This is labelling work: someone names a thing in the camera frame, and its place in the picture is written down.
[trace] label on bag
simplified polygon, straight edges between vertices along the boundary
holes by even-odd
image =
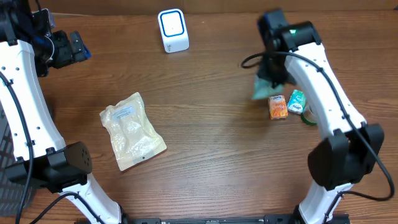
[[[125,108],[120,108],[117,109],[113,114],[112,114],[112,118],[115,121],[119,121],[121,118],[134,113],[134,108],[132,106],[128,106]]]

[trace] green and white packet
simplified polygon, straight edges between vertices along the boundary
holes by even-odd
[[[300,90],[293,90],[290,96],[287,110],[293,113],[302,114],[305,106],[305,96]]]

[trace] wooden table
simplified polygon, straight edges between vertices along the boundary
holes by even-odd
[[[310,20],[346,94],[386,138],[381,159],[398,181],[398,13],[287,13]],[[307,194],[307,155],[316,127],[290,114],[270,121],[266,101],[251,101],[256,69],[239,63],[264,49],[258,14],[186,15],[190,48],[166,54],[157,16],[60,17],[59,29],[78,30],[93,57],[41,78],[55,124],[68,144],[83,141],[104,191],[132,217],[200,218],[290,213]],[[287,86],[289,98],[294,86]],[[139,91],[167,151],[121,172],[99,113]],[[355,190],[382,196],[375,168]],[[39,190],[23,213],[29,223],[57,197]],[[397,223],[398,200],[347,196],[337,213],[353,223]],[[42,223],[72,223],[83,215],[62,200]],[[13,223],[13,217],[1,223]]]

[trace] small packet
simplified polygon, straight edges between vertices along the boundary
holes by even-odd
[[[287,110],[293,113],[302,114],[305,106],[305,96],[300,90],[293,90],[290,96],[289,103],[287,104]]]
[[[286,101],[283,95],[270,96],[268,98],[268,103],[270,119],[281,119],[287,117]]]

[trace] gray plastic basket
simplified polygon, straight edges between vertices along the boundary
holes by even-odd
[[[18,204],[21,200],[24,186],[11,183],[5,174],[4,169],[14,163],[12,147],[12,134],[8,125],[6,115],[0,104],[0,216],[14,215],[17,213]],[[34,189],[28,191],[25,207],[28,207],[33,200]]]

